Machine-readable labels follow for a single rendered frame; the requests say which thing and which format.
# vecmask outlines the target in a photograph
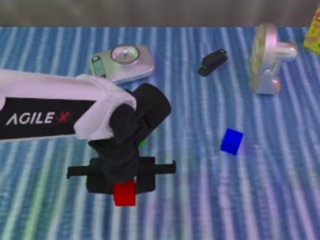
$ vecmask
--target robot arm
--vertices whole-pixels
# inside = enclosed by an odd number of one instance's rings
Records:
[[[75,135],[89,140],[98,157],[68,168],[67,178],[86,176],[90,193],[113,194],[130,183],[135,194],[155,189],[155,174],[176,165],[140,157],[143,141],[171,112],[163,93],[150,84],[126,91],[103,78],[77,78],[0,70],[0,140]]]

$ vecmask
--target round dial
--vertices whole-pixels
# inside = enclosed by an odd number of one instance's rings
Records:
[[[251,51],[251,71],[257,74],[261,66],[266,46],[266,27],[260,25],[255,33]]]
[[[139,57],[139,50],[134,45],[122,44],[111,51],[111,58],[120,64],[130,64]]]

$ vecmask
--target table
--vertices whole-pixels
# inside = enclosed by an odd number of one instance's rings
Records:
[[[95,153],[86,141],[56,138],[0,144],[3,240],[320,239],[320,58],[302,48],[307,28],[278,28],[299,55],[281,71],[276,96],[249,87],[249,28],[0,28],[0,68],[64,76],[89,73],[89,57],[121,43],[143,44],[156,72],[142,82],[168,97],[171,115],[142,156],[177,163],[136,207],[89,194],[71,165]],[[202,57],[228,61],[203,78]],[[227,128],[244,133],[237,156],[220,151]]]

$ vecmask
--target gray wall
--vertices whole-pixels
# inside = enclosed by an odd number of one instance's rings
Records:
[[[0,0],[1,26],[308,26],[319,0]]]

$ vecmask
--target black handheld object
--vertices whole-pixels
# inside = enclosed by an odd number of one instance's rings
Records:
[[[210,53],[202,59],[198,74],[202,77],[208,76],[215,69],[224,64],[227,59],[227,52],[224,49]]]
[[[89,166],[72,166],[67,178],[86,176],[90,193],[113,194],[114,183],[126,183],[136,177],[136,194],[156,188],[156,174],[174,174],[176,163],[155,164],[154,157],[140,157],[139,144],[171,113],[166,96],[150,84],[128,91],[137,103],[136,111],[120,105],[112,114],[109,126],[114,137],[89,141],[98,153]]]

